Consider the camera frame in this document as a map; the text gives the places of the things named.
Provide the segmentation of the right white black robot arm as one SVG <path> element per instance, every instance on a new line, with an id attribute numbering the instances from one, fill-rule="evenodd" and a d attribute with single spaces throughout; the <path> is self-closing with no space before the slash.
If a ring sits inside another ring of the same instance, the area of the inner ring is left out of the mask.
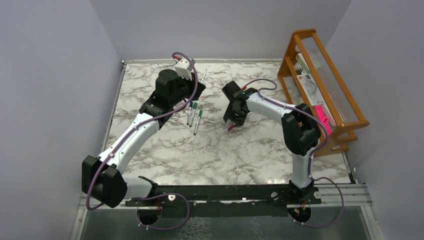
<path id="1" fill-rule="evenodd" d="M 223 120 L 231 121 L 233 128 L 243 126 L 250 112 L 281 125 L 285 146 L 292 153 L 289 187 L 294 195 L 304 197 L 314 186 L 310 154 L 321 138 L 319 121 L 309 106 L 283 103 L 261 95 L 257 89 L 241 88 L 234 81 L 227 83 L 222 92 L 229 101 Z"/>

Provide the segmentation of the silver pen red tip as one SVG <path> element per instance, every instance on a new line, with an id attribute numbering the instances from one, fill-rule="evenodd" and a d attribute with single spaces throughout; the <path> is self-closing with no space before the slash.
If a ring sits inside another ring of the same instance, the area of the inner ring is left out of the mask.
<path id="1" fill-rule="evenodd" d="M 192 106 L 192 112 L 191 112 L 191 119 L 190 119 L 189 127 L 192 127 L 193 122 L 194 122 L 194 118 L 195 118 L 195 115 L 196 115 L 196 112 L 197 112 L 197 109 L 193 109 L 193 106 Z"/>

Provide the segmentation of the silver pen green tip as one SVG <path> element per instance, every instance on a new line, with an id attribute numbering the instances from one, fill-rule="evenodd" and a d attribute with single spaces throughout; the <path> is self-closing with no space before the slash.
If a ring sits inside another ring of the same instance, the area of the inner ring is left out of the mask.
<path id="1" fill-rule="evenodd" d="M 194 132 L 193 132 L 193 135 L 195 136 L 196 134 L 197 134 L 197 132 L 198 132 L 198 129 L 199 129 L 199 125 L 200 125 L 200 121 L 201 121 L 201 118 L 202 117 L 197 117 L 197 121 L 196 121 L 196 124 L 195 124 L 195 127 L 194 127 Z"/>

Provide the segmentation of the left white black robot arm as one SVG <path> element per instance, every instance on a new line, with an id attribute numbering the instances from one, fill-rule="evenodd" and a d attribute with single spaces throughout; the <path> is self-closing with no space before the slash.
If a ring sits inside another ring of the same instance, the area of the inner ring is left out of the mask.
<path id="1" fill-rule="evenodd" d="M 141 105 L 131 125 L 109 148 L 98 156 L 88 155 L 82 162 L 81 188 L 87 194 L 86 207 L 94 198 L 108 207 L 114 208 L 124 199 L 146 198 L 152 190 L 153 182 L 144 178 L 123 177 L 133 156 L 143 144 L 157 133 L 176 113 L 174 107 L 187 100 L 198 100 L 205 85 L 199 83 L 196 71 L 185 79 L 175 70 L 159 72 L 156 87 L 150 97 Z"/>

